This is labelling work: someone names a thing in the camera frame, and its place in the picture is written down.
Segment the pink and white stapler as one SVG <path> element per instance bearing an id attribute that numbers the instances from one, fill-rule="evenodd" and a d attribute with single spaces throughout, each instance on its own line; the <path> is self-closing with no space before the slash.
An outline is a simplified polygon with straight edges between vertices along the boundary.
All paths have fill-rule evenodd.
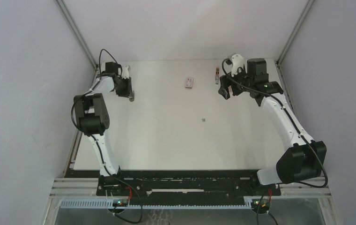
<path id="1" fill-rule="evenodd" d="M 217 67 L 215 69 L 215 85 L 219 85 L 219 72 L 220 72 L 220 69 L 219 69 L 219 67 Z"/>

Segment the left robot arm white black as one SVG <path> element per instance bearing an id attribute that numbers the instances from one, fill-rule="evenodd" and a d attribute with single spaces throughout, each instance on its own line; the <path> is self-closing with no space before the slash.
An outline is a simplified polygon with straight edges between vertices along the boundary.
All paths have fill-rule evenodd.
<path id="1" fill-rule="evenodd" d="M 116 62 L 106 62 L 101 67 L 95 83 L 81 95 L 74 96 L 71 120 L 74 126 L 90 140 L 95 149 L 103 177 L 116 177 L 120 166 L 114 156 L 109 139 L 111 118 L 104 96 L 115 92 L 117 96 L 135 100 L 130 77 L 131 67 Z"/>

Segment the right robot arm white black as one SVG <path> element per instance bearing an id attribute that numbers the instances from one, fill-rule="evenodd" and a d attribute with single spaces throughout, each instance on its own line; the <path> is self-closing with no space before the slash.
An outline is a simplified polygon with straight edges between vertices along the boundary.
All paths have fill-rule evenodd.
<path id="1" fill-rule="evenodd" d="M 250 189 L 256 195 L 264 194 L 271 184 L 299 183 L 306 185 L 307 179 L 323 175 L 328 185 L 324 168 L 326 145 L 315 139 L 304 129 L 289 107 L 283 88 L 269 80 L 267 62 L 264 58 L 245 60 L 239 54 L 225 58 L 221 63 L 218 93 L 224 98 L 238 96 L 243 92 L 255 100 L 266 112 L 276 128 L 285 151 L 274 166 L 259 169 Z"/>

